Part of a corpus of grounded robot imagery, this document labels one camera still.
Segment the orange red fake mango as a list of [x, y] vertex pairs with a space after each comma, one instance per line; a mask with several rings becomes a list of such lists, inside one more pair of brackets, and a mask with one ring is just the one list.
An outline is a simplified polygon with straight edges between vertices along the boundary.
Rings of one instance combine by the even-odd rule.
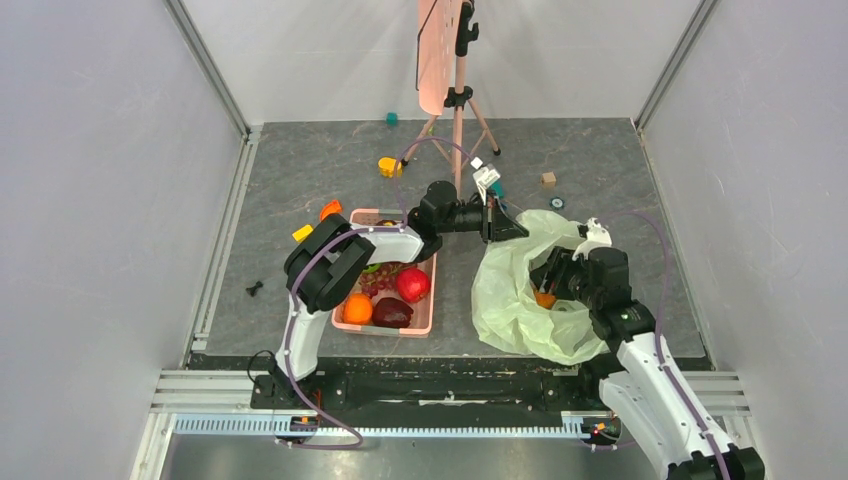
[[534, 290], [533, 296], [536, 304], [546, 310], [551, 310], [557, 302], [557, 298], [554, 295], [548, 293], [542, 293]]

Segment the light green plastic bag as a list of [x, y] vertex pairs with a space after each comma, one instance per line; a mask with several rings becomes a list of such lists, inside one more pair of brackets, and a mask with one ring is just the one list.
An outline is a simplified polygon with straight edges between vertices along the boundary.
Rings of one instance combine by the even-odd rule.
[[471, 287], [472, 323], [479, 339], [506, 353], [535, 355], [573, 366], [607, 353], [595, 335], [586, 307], [564, 301], [563, 308], [540, 306], [530, 270], [555, 247], [575, 249], [583, 239], [578, 223], [545, 210], [517, 217], [529, 235], [486, 247]]

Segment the orange fake orange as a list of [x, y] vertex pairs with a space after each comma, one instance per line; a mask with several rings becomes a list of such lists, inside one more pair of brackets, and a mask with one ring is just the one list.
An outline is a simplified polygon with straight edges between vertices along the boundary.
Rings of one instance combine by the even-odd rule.
[[344, 303], [342, 321], [350, 325], [368, 325], [371, 323], [374, 305], [372, 299], [364, 293], [352, 293]]

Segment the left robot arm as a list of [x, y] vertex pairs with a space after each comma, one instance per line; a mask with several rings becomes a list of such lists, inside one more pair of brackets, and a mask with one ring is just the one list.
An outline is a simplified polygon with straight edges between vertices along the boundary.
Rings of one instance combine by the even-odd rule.
[[314, 394], [309, 376], [317, 368], [318, 347], [332, 311], [352, 292], [365, 267], [385, 262], [420, 263], [443, 244], [444, 233], [477, 232], [486, 243], [529, 236], [509, 216], [492, 190], [458, 197], [448, 181], [430, 184], [419, 205], [394, 226], [365, 226], [331, 214], [289, 255], [289, 313], [277, 353], [275, 392], [290, 407], [306, 405]]

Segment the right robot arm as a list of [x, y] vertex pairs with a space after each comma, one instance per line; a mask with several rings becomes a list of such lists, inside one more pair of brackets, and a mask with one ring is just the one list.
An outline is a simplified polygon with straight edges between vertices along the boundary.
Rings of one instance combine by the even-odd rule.
[[667, 352], [657, 319], [634, 299], [625, 252], [556, 247], [529, 278], [539, 292], [587, 308], [609, 351], [580, 367], [578, 396], [620, 418], [659, 478], [765, 478], [759, 453], [716, 423]]

